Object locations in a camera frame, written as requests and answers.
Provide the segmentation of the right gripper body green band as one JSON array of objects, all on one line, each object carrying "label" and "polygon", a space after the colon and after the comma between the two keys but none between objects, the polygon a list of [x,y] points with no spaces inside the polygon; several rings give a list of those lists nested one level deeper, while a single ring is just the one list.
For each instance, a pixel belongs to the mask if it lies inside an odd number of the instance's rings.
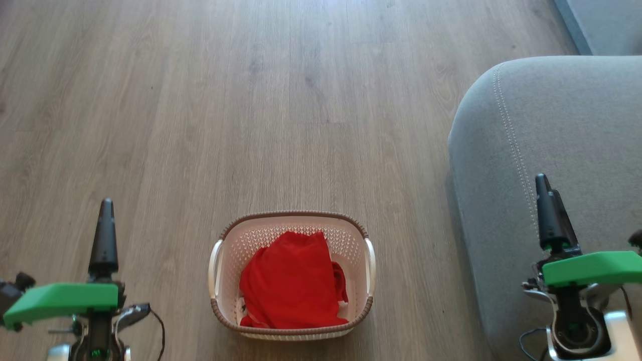
[{"label": "right gripper body green band", "polygon": [[523,292],[553,305],[555,314],[583,314],[620,286],[640,284],[640,253],[601,251],[583,254],[579,245],[544,244],[548,258],[534,264],[536,277]]}]

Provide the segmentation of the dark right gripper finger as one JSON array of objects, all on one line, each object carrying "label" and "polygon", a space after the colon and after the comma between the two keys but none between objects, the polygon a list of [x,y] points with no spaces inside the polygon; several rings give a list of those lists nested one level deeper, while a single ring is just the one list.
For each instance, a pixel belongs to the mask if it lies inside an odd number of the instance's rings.
[{"label": "dark right gripper finger", "polygon": [[551,190],[551,247],[579,247],[575,231],[559,192]]},{"label": "dark right gripper finger", "polygon": [[550,186],[545,174],[536,176],[537,222],[539,244],[544,251],[563,251],[566,235],[562,227],[556,190]]}]

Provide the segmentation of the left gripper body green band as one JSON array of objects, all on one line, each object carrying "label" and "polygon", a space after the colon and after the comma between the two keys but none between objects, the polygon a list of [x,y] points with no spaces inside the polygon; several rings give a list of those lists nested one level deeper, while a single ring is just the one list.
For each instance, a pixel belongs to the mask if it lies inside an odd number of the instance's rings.
[{"label": "left gripper body green band", "polygon": [[119,281],[51,283],[35,286],[28,275],[3,281],[3,327],[18,333],[25,324],[70,317],[72,324],[58,333],[73,334],[73,343],[50,347],[46,360],[125,360],[113,318],[120,315],[126,296]]}]

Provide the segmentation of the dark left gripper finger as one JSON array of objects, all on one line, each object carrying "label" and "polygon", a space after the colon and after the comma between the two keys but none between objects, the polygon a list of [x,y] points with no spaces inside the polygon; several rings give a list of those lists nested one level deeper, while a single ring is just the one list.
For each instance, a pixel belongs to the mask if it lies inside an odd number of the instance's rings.
[{"label": "dark left gripper finger", "polygon": [[89,276],[94,279],[108,278],[118,272],[119,261],[115,233],[114,204],[110,198],[103,199],[89,261]]}]

